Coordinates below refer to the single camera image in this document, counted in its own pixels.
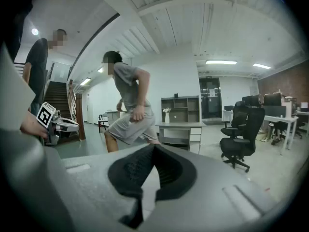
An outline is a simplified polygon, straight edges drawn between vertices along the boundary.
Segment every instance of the knee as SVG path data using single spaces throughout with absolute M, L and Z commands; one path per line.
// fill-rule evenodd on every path
M 109 139 L 112 137 L 108 130 L 104 132 L 104 136 L 105 136 L 105 139 Z

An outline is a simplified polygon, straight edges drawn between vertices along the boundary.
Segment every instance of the staircase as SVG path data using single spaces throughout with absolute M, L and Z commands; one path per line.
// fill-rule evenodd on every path
M 44 102 L 47 102 L 57 110 L 60 110 L 61 117 L 71 119 L 66 83 L 50 82 Z

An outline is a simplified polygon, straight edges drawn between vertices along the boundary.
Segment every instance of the man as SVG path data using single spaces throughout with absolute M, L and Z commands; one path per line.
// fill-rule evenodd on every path
M 159 144 L 154 129 L 155 116 L 149 101 L 146 100 L 150 74 L 124 64 L 120 54 L 114 51 L 105 53 L 103 63 L 108 64 L 108 75 L 113 75 L 121 95 L 117 110 L 121 110 L 122 102 L 127 110 L 127 113 L 116 120 L 104 133 L 108 152 L 118 150 L 116 139 L 130 145 L 139 136 L 143 136 L 148 143 Z
M 7 0 L 1 0 L 1 7 L 6 6 Z M 15 6 L 10 6 L 4 10 L 2 18 L 5 23 L 3 25 L 4 32 L 1 39 L 4 40 L 8 53 L 14 62 L 17 52 L 20 47 L 21 38 L 23 34 L 23 26 L 26 16 L 32 9 L 32 0 L 15 0 L 18 1 Z M 21 131 L 30 135 L 47 138 L 47 130 L 36 120 L 36 117 L 30 112 L 27 112 L 25 119 L 20 127 Z
M 48 41 L 45 38 L 37 40 L 28 53 L 23 78 L 35 93 L 35 98 L 30 107 L 30 112 L 35 116 L 38 114 L 42 104 L 48 51 L 63 45 L 63 42 L 66 40 L 67 33 L 63 29 L 58 29 L 53 32 L 52 40 Z

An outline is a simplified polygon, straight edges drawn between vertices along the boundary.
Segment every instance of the ceiling light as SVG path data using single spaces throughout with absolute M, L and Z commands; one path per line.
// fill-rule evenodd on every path
M 87 82 L 90 81 L 90 78 L 86 78 L 82 83 L 81 83 L 81 86 L 84 86 Z
M 206 64 L 236 64 L 235 61 L 209 60 Z
M 261 65 L 261 64 L 254 64 L 253 66 L 261 67 L 261 68 L 264 68 L 264 69 L 270 69 L 271 68 L 271 67 L 268 67 L 266 65 Z
M 38 35 L 38 34 L 39 34 L 39 31 L 38 31 L 37 29 L 32 29 L 32 30 L 31 30 L 31 33 L 32 33 L 33 35 Z

